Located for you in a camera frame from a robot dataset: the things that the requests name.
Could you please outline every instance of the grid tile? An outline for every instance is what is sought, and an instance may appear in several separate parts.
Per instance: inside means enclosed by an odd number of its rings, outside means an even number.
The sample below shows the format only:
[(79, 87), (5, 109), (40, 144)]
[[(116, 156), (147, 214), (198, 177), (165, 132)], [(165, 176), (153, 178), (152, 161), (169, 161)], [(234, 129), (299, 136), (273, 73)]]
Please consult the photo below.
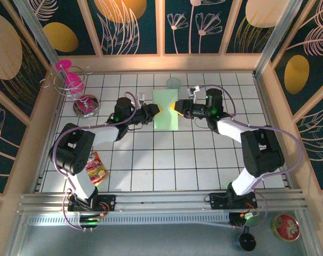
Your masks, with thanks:
[(153, 171), (134, 170), (132, 171), (132, 191), (153, 190)]
[[(236, 120), (252, 125), (264, 125), (265, 120), (252, 82), (251, 74), (235, 73), (178, 73), (178, 74), (121, 74), (89, 75), (86, 93), (100, 97), (101, 108), (98, 116), (82, 119), (75, 116), (73, 102), (67, 99), (61, 114), (56, 136), (66, 123), (78, 125), (103, 124), (114, 111), (117, 98), (130, 91), (134, 95), (145, 93), (146, 103), (152, 103), (152, 90), (165, 89), (169, 77), (181, 80), (179, 99), (188, 99), (187, 88), (195, 85), (223, 84), (234, 98), (237, 108)], [(197, 94), (197, 103), (205, 103), (205, 90)], [(224, 101), (225, 111), (232, 114), (229, 99)], [(130, 126), (121, 141), (105, 142), (93, 146), (110, 176), (104, 179), (98, 190), (111, 191), (163, 191), (163, 190), (206, 190), (226, 189), (243, 169), (241, 144), (229, 137), (212, 133), (206, 120), (190, 120), (179, 116), (179, 130), (173, 132), (154, 131), (153, 122), (148, 125)], [(63, 177), (58, 174), (52, 163), (47, 163), (44, 178), (47, 180), (43, 190), (59, 182), (58, 190), (68, 188)], [(283, 187), (280, 176), (260, 182), (257, 188)]]
[(176, 170), (177, 190), (197, 190), (196, 169)]
[(154, 191), (158, 190), (175, 190), (174, 169), (154, 171)]

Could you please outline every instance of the snack bag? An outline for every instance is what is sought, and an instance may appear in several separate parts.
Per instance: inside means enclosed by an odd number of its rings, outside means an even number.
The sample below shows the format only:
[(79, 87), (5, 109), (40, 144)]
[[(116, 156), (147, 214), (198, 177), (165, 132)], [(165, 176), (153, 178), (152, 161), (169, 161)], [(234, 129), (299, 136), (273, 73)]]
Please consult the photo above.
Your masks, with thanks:
[(109, 172), (103, 166), (97, 152), (94, 152), (89, 156), (86, 170), (94, 185), (98, 185), (101, 180), (109, 176)]

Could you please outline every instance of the green cloth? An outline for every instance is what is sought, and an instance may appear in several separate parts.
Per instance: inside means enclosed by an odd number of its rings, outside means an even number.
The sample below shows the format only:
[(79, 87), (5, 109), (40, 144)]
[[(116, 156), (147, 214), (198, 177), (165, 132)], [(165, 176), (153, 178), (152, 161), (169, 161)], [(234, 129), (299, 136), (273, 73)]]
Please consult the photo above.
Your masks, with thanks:
[(170, 108), (177, 100), (177, 89), (153, 90), (153, 103), (163, 109), (154, 117), (155, 130), (178, 131), (178, 113)]

